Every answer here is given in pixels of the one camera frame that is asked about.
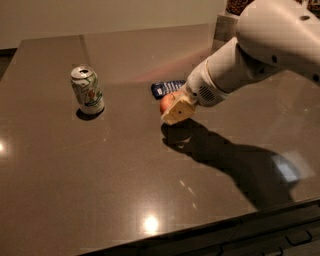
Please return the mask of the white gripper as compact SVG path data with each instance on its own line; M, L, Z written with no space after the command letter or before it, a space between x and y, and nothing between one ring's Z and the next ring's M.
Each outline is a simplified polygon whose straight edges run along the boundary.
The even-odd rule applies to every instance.
M209 60L205 59L189 74L185 85L189 95L184 90L173 92L175 100L161 114L164 123L173 125L190 118L195 113L195 102L200 106L212 107L228 98L229 94L213 82L208 62Z

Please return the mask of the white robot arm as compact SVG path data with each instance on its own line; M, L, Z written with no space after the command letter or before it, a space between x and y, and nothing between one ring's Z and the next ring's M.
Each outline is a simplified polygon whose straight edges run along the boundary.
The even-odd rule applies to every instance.
M189 74L161 119L184 121L197 106L215 106L282 70L319 83L320 19L295 0L254 0L239 16L235 36Z

